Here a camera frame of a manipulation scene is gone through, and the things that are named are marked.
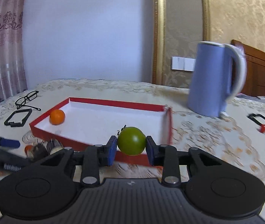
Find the gold frame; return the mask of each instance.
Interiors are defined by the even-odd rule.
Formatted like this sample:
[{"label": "gold frame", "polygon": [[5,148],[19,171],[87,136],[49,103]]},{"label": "gold frame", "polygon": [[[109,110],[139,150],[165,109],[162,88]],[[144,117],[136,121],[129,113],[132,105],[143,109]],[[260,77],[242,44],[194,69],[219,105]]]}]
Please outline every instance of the gold frame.
[{"label": "gold frame", "polygon": [[154,0],[152,83],[162,85],[165,61],[166,0]]},{"label": "gold frame", "polygon": [[210,0],[202,0],[203,5],[203,40],[210,41]]}]

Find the metal screw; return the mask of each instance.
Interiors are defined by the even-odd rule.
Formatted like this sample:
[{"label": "metal screw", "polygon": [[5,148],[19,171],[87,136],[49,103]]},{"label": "metal screw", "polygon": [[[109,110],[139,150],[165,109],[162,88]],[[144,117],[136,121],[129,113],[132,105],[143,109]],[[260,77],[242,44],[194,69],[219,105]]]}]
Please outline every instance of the metal screw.
[{"label": "metal screw", "polygon": [[97,182],[97,178],[88,176],[83,178],[83,183],[84,184],[95,184]]},{"label": "metal screw", "polygon": [[165,177],[165,182],[168,184],[176,184],[179,182],[179,179],[175,176],[167,176]]}]

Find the black glasses frame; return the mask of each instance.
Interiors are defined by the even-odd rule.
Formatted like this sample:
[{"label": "black glasses frame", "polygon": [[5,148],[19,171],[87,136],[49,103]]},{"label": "black glasses frame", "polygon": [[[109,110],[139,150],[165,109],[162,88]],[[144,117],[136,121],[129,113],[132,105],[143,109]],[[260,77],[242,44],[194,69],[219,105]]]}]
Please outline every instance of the black glasses frame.
[{"label": "black glasses frame", "polygon": [[32,92],[28,93],[26,96],[19,98],[19,99],[15,102],[15,105],[17,106],[17,109],[20,109],[21,107],[24,107],[24,106],[25,106],[25,107],[34,108],[34,109],[36,109],[36,110],[38,110],[38,111],[41,111],[40,108],[36,108],[36,107],[30,106],[30,105],[26,105],[27,100],[28,100],[28,101],[32,101],[33,99],[35,99],[35,98],[37,97],[37,94],[38,94],[38,93],[39,93],[39,91],[37,91],[37,90],[36,90],[36,91],[32,91]]}]

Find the blue kettle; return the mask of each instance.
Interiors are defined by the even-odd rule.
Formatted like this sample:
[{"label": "blue kettle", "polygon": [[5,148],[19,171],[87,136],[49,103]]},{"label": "blue kettle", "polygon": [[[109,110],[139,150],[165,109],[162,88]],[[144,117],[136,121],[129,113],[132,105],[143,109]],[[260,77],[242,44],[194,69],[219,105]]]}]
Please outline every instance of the blue kettle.
[{"label": "blue kettle", "polygon": [[[231,88],[232,59],[236,63],[236,73]],[[198,114],[220,117],[227,103],[242,90],[245,79],[243,51],[230,44],[199,42],[187,106]]]}]

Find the orange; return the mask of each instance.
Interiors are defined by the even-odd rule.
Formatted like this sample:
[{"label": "orange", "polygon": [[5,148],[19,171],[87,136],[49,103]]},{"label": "orange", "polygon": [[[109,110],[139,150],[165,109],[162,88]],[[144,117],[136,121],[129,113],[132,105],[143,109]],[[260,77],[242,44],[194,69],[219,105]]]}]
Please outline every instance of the orange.
[{"label": "orange", "polygon": [[50,123],[52,125],[62,124],[65,120],[65,113],[62,110],[53,110],[50,114]]},{"label": "orange", "polygon": [[24,149],[25,154],[27,155],[27,152],[28,152],[29,150],[32,150],[32,148],[33,148],[32,145],[25,146],[25,149]]}]

